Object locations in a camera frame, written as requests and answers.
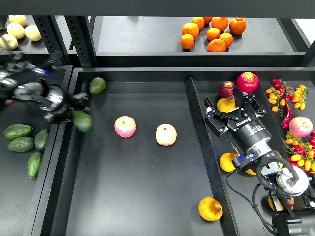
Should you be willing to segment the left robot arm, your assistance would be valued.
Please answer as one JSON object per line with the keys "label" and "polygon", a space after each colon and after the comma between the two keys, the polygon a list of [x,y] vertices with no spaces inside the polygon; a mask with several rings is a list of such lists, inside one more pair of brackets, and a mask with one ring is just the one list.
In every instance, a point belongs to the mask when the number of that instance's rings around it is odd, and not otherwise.
{"label": "left robot arm", "polygon": [[50,123],[71,122],[76,111],[88,112],[88,94],[70,94],[61,85],[48,82],[54,63],[62,57],[60,51],[37,66],[22,60],[22,53],[11,53],[11,60],[0,67],[0,110],[13,101],[21,101],[45,112]]}

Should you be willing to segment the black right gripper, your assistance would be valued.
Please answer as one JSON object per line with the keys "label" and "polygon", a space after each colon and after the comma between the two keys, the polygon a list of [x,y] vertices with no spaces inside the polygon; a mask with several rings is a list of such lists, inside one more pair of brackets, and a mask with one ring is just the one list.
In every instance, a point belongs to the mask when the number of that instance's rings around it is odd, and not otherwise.
{"label": "black right gripper", "polygon": [[206,107],[205,124],[217,136],[230,131],[234,141],[246,151],[260,141],[268,143],[272,137],[261,120],[267,109],[253,93],[233,89],[237,108],[232,113],[220,112],[208,98],[204,99]]}

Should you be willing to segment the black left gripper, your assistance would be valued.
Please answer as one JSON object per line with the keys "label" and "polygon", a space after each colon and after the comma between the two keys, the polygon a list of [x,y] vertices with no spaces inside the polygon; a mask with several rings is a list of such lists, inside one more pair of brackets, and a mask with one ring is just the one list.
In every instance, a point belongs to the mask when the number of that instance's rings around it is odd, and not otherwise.
{"label": "black left gripper", "polygon": [[60,86],[50,85],[40,108],[46,112],[44,118],[47,122],[65,123],[72,120],[70,108],[76,111],[89,111],[88,101],[88,95],[84,92],[69,96]]}

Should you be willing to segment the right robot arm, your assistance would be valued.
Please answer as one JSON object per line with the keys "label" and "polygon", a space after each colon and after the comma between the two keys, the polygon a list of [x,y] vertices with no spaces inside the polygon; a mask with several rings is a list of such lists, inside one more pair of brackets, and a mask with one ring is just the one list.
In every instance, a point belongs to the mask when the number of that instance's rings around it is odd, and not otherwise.
{"label": "right robot arm", "polygon": [[[233,93],[231,98],[236,100],[236,107],[227,112],[204,99],[205,124],[217,137],[230,132],[242,150],[232,160],[235,169],[227,175],[248,169],[256,173],[259,183],[248,202],[270,233],[275,236],[313,236],[315,203],[309,194],[315,185],[314,175],[308,176],[270,148],[272,135],[261,121],[267,110],[256,95],[241,92],[238,87]],[[255,202],[260,186],[268,192],[274,208],[271,224],[262,217]]]}

